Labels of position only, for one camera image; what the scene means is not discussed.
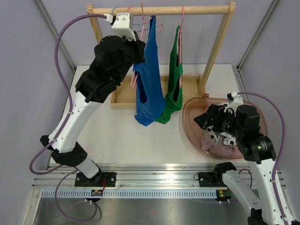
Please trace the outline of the black white striped tank top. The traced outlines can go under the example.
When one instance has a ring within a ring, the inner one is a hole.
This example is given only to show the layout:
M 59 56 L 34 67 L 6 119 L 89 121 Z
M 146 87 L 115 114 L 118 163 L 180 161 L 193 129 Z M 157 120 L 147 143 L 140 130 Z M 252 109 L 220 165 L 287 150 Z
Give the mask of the black white striped tank top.
M 229 103 L 220 103 L 217 105 L 211 104 L 208 107 L 207 115 L 208 122 L 206 122 L 206 129 L 209 132 L 213 143 L 217 144 L 218 142 L 222 143 L 225 146 L 234 146 L 236 145 L 236 138 L 231 134 L 223 131 L 219 125 L 217 125 L 217 120 L 220 120 L 222 115 L 234 117 L 234 110 L 229 107 Z

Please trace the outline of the pink hanger of striped top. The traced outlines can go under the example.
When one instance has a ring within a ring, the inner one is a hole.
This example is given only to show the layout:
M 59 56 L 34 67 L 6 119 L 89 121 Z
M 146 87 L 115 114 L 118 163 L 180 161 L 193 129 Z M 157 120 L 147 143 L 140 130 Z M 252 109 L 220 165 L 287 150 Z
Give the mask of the pink hanger of striped top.
M 137 76 L 138 76 L 138 74 L 136 73 L 136 71 L 133 70 L 133 75 L 132 75 L 131 83 L 130 83 L 130 87 L 132 89 L 135 87 Z

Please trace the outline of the blue tank top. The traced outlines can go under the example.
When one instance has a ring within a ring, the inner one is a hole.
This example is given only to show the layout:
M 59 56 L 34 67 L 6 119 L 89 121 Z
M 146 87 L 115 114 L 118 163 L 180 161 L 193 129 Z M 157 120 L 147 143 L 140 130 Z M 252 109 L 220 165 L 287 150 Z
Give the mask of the blue tank top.
M 143 126 L 156 121 L 165 108 L 158 62 L 156 20 L 156 16 L 150 19 L 148 40 L 144 49 L 145 62 L 134 64 L 137 75 L 135 119 Z

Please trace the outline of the mauve pink tank top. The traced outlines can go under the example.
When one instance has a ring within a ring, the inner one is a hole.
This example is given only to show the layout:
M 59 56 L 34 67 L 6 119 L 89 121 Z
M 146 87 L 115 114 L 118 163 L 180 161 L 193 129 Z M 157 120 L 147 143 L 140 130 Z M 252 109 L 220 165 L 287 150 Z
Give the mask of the mauve pink tank top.
M 233 144 L 228 144 L 227 137 L 219 134 L 210 135 L 208 130 L 203 133 L 201 145 L 203 151 L 209 151 L 216 157 L 231 157 L 235 153 L 235 147 Z

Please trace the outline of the pink hanger of blue top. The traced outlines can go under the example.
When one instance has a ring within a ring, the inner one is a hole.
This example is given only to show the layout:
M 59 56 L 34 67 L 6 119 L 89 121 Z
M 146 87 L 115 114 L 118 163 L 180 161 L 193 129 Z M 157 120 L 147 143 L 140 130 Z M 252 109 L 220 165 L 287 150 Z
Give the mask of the pink hanger of blue top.
M 141 0 L 141 12 L 142 12 L 142 29 L 140 30 L 140 36 L 139 39 L 142 40 L 143 39 L 143 34 L 146 30 L 149 30 L 149 28 L 146 28 L 146 24 L 151 20 L 152 17 L 150 17 L 150 19 L 146 20 L 145 19 L 145 14 L 144 14 L 144 9 L 143 9 L 143 0 Z M 156 33 L 159 34 L 162 32 L 162 30 L 164 29 L 164 25 L 162 23 L 158 24 L 158 26 L 161 26 L 161 29 Z

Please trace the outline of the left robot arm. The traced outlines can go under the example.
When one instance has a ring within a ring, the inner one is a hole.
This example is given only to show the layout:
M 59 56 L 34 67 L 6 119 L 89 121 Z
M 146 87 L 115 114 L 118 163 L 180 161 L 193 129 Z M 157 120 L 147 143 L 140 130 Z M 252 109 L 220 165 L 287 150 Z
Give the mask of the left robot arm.
M 43 146 L 52 151 L 51 156 L 57 164 L 79 170 L 77 187 L 104 183 L 101 169 L 77 139 L 93 113 L 121 85 L 131 66 L 145 61 L 145 43 L 135 31 L 131 33 L 132 37 L 106 36 L 95 46 L 93 62 L 75 85 L 72 109 L 64 116 L 67 122 L 59 123 L 62 131 L 56 129 L 40 138 Z

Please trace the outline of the pink hanger of green top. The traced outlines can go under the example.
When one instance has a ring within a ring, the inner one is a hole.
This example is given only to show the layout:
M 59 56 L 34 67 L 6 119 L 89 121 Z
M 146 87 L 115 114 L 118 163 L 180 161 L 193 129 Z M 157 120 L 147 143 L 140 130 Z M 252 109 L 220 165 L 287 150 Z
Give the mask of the pink hanger of green top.
M 182 5 L 182 19 L 181 22 L 178 23 L 179 29 L 177 31 L 177 67 L 182 65 L 182 26 L 184 21 L 184 13 L 185 9 Z

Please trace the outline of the translucent pink plastic basin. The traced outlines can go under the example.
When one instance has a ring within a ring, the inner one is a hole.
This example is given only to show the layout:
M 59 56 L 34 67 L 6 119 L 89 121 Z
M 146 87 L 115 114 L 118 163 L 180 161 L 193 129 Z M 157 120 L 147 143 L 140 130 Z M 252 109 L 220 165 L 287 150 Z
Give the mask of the translucent pink plastic basin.
M 211 104 L 220 103 L 229 103 L 229 101 L 223 98 L 194 97 L 184 105 L 183 128 L 192 146 L 212 158 L 244 158 L 259 163 L 272 157 L 274 148 L 270 138 L 267 137 L 265 119 L 260 109 L 248 101 L 243 101 L 243 105 L 240 105 L 235 113 L 237 125 L 237 135 L 233 136 L 236 138 L 235 153 L 231 157 L 216 157 L 209 151 L 201 149 L 201 138 L 205 130 L 194 122 L 194 118 L 205 113 Z

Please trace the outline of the wooden clothes rack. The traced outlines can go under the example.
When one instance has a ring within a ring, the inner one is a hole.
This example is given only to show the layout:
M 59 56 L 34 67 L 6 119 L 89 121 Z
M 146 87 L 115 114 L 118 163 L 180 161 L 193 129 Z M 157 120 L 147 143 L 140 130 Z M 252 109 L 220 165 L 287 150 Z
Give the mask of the wooden clothes rack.
M 88 4 L 86 9 L 87 13 L 92 16 L 90 23 L 94 30 L 96 40 L 100 43 L 104 38 L 96 16 L 111 14 L 112 8 L 95 8 L 93 4 Z M 182 15 L 182 7 L 146 7 L 143 9 L 145 15 Z M 227 33 L 232 16 L 236 9 L 236 4 L 235 2 L 230 1 L 224 6 L 187 6 L 184 7 L 184 9 L 184 15 L 223 15 L 222 22 L 219 26 L 217 36 L 203 74 L 188 74 L 183 77 L 183 102 L 186 103 L 193 97 L 208 97 L 208 94 L 205 93 L 205 85 L 213 68 L 223 39 Z M 113 13 L 114 19 L 118 12 L 130 12 L 133 16 L 142 16 L 141 7 L 133 7 L 129 9 L 129 11 L 128 8 L 125 7 L 116 8 Z

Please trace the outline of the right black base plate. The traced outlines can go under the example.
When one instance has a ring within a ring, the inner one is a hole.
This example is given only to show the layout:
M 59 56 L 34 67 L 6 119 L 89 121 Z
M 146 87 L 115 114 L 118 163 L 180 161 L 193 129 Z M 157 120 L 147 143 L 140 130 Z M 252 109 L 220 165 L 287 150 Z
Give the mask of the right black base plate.
M 225 184 L 217 182 L 213 172 L 198 172 L 193 178 L 198 181 L 202 188 L 224 188 Z

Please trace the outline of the left aluminium frame post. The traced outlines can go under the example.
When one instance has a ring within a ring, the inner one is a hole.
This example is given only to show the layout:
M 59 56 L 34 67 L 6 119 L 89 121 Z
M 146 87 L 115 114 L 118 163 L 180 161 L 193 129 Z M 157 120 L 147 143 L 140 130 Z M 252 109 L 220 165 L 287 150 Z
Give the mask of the left aluminium frame post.
M 55 28 L 54 23 L 53 23 L 52 19 L 50 18 L 49 13 L 47 12 L 43 2 L 41 0 L 33 0 L 33 2 L 37 6 L 37 8 L 38 8 L 43 20 L 45 21 L 49 31 L 51 32 L 53 38 L 56 40 L 57 37 L 59 36 L 59 32 Z M 62 52 L 63 56 L 67 60 L 70 68 L 72 69 L 73 72 L 75 72 L 76 66 L 75 66 L 73 60 L 71 59 L 71 56 L 70 56 L 69 52 L 67 51 L 66 46 L 64 45 L 62 40 L 60 41 L 59 48 L 60 48 L 60 51 Z

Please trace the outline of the aluminium frame post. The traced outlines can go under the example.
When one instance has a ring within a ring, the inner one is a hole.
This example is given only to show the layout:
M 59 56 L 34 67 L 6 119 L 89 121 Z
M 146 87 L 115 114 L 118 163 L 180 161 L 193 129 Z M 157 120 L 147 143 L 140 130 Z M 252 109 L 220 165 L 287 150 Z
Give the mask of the aluminium frame post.
M 37 8 L 38 8 L 43 20 L 45 21 L 49 31 L 51 32 L 53 38 L 56 40 L 57 37 L 59 36 L 59 32 L 55 28 L 54 23 L 53 23 L 52 19 L 50 18 L 49 13 L 47 12 L 43 2 L 41 0 L 33 0 L 33 2 L 37 6 Z M 67 60 L 70 68 L 72 69 L 73 72 L 75 72 L 76 66 L 75 66 L 73 60 L 71 59 L 71 56 L 70 56 L 69 52 L 67 51 L 66 46 L 64 45 L 62 40 L 60 41 L 59 48 L 60 48 L 60 51 L 62 52 L 63 56 Z
M 269 20 L 271 19 L 273 13 L 275 12 L 276 8 L 278 7 L 278 5 L 280 4 L 281 0 L 272 0 L 271 4 L 269 5 L 267 11 L 265 12 L 259 26 L 257 27 L 249 45 L 246 48 L 246 51 L 244 52 L 241 60 L 239 61 L 239 63 L 237 64 L 236 68 L 237 71 L 240 72 L 244 66 L 244 64 L 246 63 L 248 57 L 250 56 L 253 48 L 255 47 L 257 41 L 259 40 L 260 36 L 262 35 L 264 29 L 266 28 L 266 26 L 268 25 Z

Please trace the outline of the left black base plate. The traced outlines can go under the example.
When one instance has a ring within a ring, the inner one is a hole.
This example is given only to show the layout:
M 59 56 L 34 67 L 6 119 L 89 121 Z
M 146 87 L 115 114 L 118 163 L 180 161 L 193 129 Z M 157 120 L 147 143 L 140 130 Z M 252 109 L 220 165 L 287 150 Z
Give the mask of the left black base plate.
M 75 187 L 115 187 L 117 173 L 99 172 L 93 178 L 87 178 L 82 172 L 76 174 Z

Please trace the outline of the right aluminium frame post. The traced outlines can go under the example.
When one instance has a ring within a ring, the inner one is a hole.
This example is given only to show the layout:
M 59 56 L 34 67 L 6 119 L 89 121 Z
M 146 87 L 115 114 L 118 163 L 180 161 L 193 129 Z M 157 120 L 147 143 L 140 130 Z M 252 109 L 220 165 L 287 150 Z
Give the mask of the right aluminium frame post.
M 273 13 L 275 12 L 276 8 L 278 7 L 278 5 L 280 4 L 281 0 L 272 0 L 271 4 L 269 5 L 267 11 L 265 12 L 259 26 L 257 27 L 249 45 L 246 48 L 246 51 L 244 52 L 241 60 L 239 61 L 239 63 L 237 64 L 236 68 L 237 71 L 240 72 L 244 66 L 244 64 L 246 63 L 248 57 L 250 56 L 253 48 L 255 47 L 257 41 L 259 40 L 260 36 L 262 35 L 264 29 L 266 28 L 266 26 L 268 25 L 269 20 L 271 19 Z

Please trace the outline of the aluminium mounting rail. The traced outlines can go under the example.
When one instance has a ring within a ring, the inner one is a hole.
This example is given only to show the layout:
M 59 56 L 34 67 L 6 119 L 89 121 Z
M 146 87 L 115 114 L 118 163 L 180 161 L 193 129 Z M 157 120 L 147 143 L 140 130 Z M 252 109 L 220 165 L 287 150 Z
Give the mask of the aluminium mounting rail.
M 198 172 L 212 172 L 215 164 L 98 164 L 104 172 L 116 172 L 116 189 L 198 189 Z M 55 188 L 74 169 L 63 166 L 46 174 L 34 175 L 31 188 Z M 75 188 L 71 174 L 60 188 Z

